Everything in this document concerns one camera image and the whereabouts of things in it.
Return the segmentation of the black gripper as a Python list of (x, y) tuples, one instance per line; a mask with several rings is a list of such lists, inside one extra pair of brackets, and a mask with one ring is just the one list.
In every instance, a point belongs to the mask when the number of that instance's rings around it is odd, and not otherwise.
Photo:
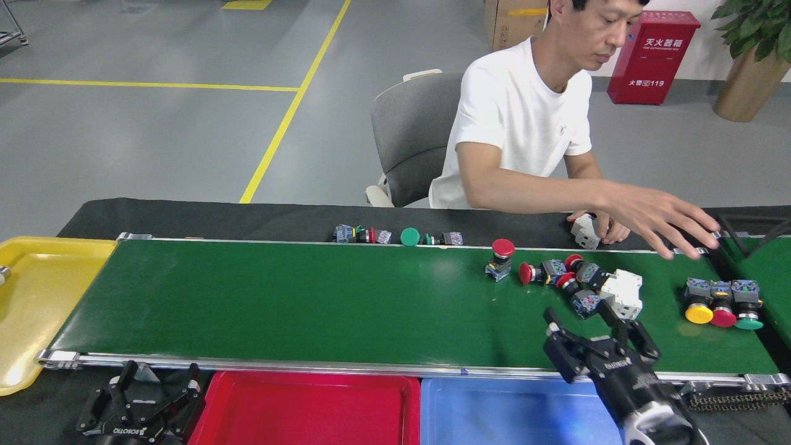
[(609, 357), (610, 335), (587, 339), (562, 326), (554, 308), (547, 307), (543, 319), (548, 324), (543, 352), (566, 383), (588, 375), (596, 393), (614, 422), (624, 422), (634, 412), (643, 412), (651, 402), (669, 406), (670, 413), (681, 413), (674, 389), (656, 377), (652, 368), (661, 353), (643, 324), (638, 320), (619, 318), (607, 302), (600, 302), (598, 313), (611, 328), (611, 336), (625, 349), (630, 342), (641, 355), (625, 358)]
[[(126, 398), (137, 369), (136, 361), (128, 360), (119, 376), (93, 391), (77, 419), (77, 431), (86, 431), (96, 444), (181, 444), (175, 434), (192, 434), (205, 407), (200, 367), (192, 363), (164, 378), (164, 399), (149, 425), (133, 422)], [(106, 412), (117, 419), (101, 422)]]

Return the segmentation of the person's left hand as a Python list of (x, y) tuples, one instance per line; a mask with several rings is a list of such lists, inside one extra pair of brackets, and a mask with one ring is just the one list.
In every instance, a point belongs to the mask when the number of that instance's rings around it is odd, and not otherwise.
[(629, 237), (631, 230), (624, 226), (621, 222), (613, 219), (610, 214), (603, 211), (574, 211), (568, 214), (566, 221), (573, 223), (584, 214), (592, 214), (596, 217), (597, 223), (595, 224), (596, 236), (601, 239), (604, 244), (615, 244), (623, 242)]

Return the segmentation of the person's right hand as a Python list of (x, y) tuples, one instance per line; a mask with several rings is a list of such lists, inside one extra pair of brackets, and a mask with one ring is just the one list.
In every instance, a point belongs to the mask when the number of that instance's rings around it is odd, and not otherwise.
[(665, 260), (674, 259), (674, 251), (664, 242), (678, 248), (691, 259), (699, 259), (697, 248), (686, 239), (692, 236), (709, 250), (717, 250), (714, 232), (719, 223), (700, 206), (692, 205), (661, 190), (642, 188), (605, 180), (604, 189), (613, 198), (602, 203), (602, 209), (633, 233), (638, 234)]

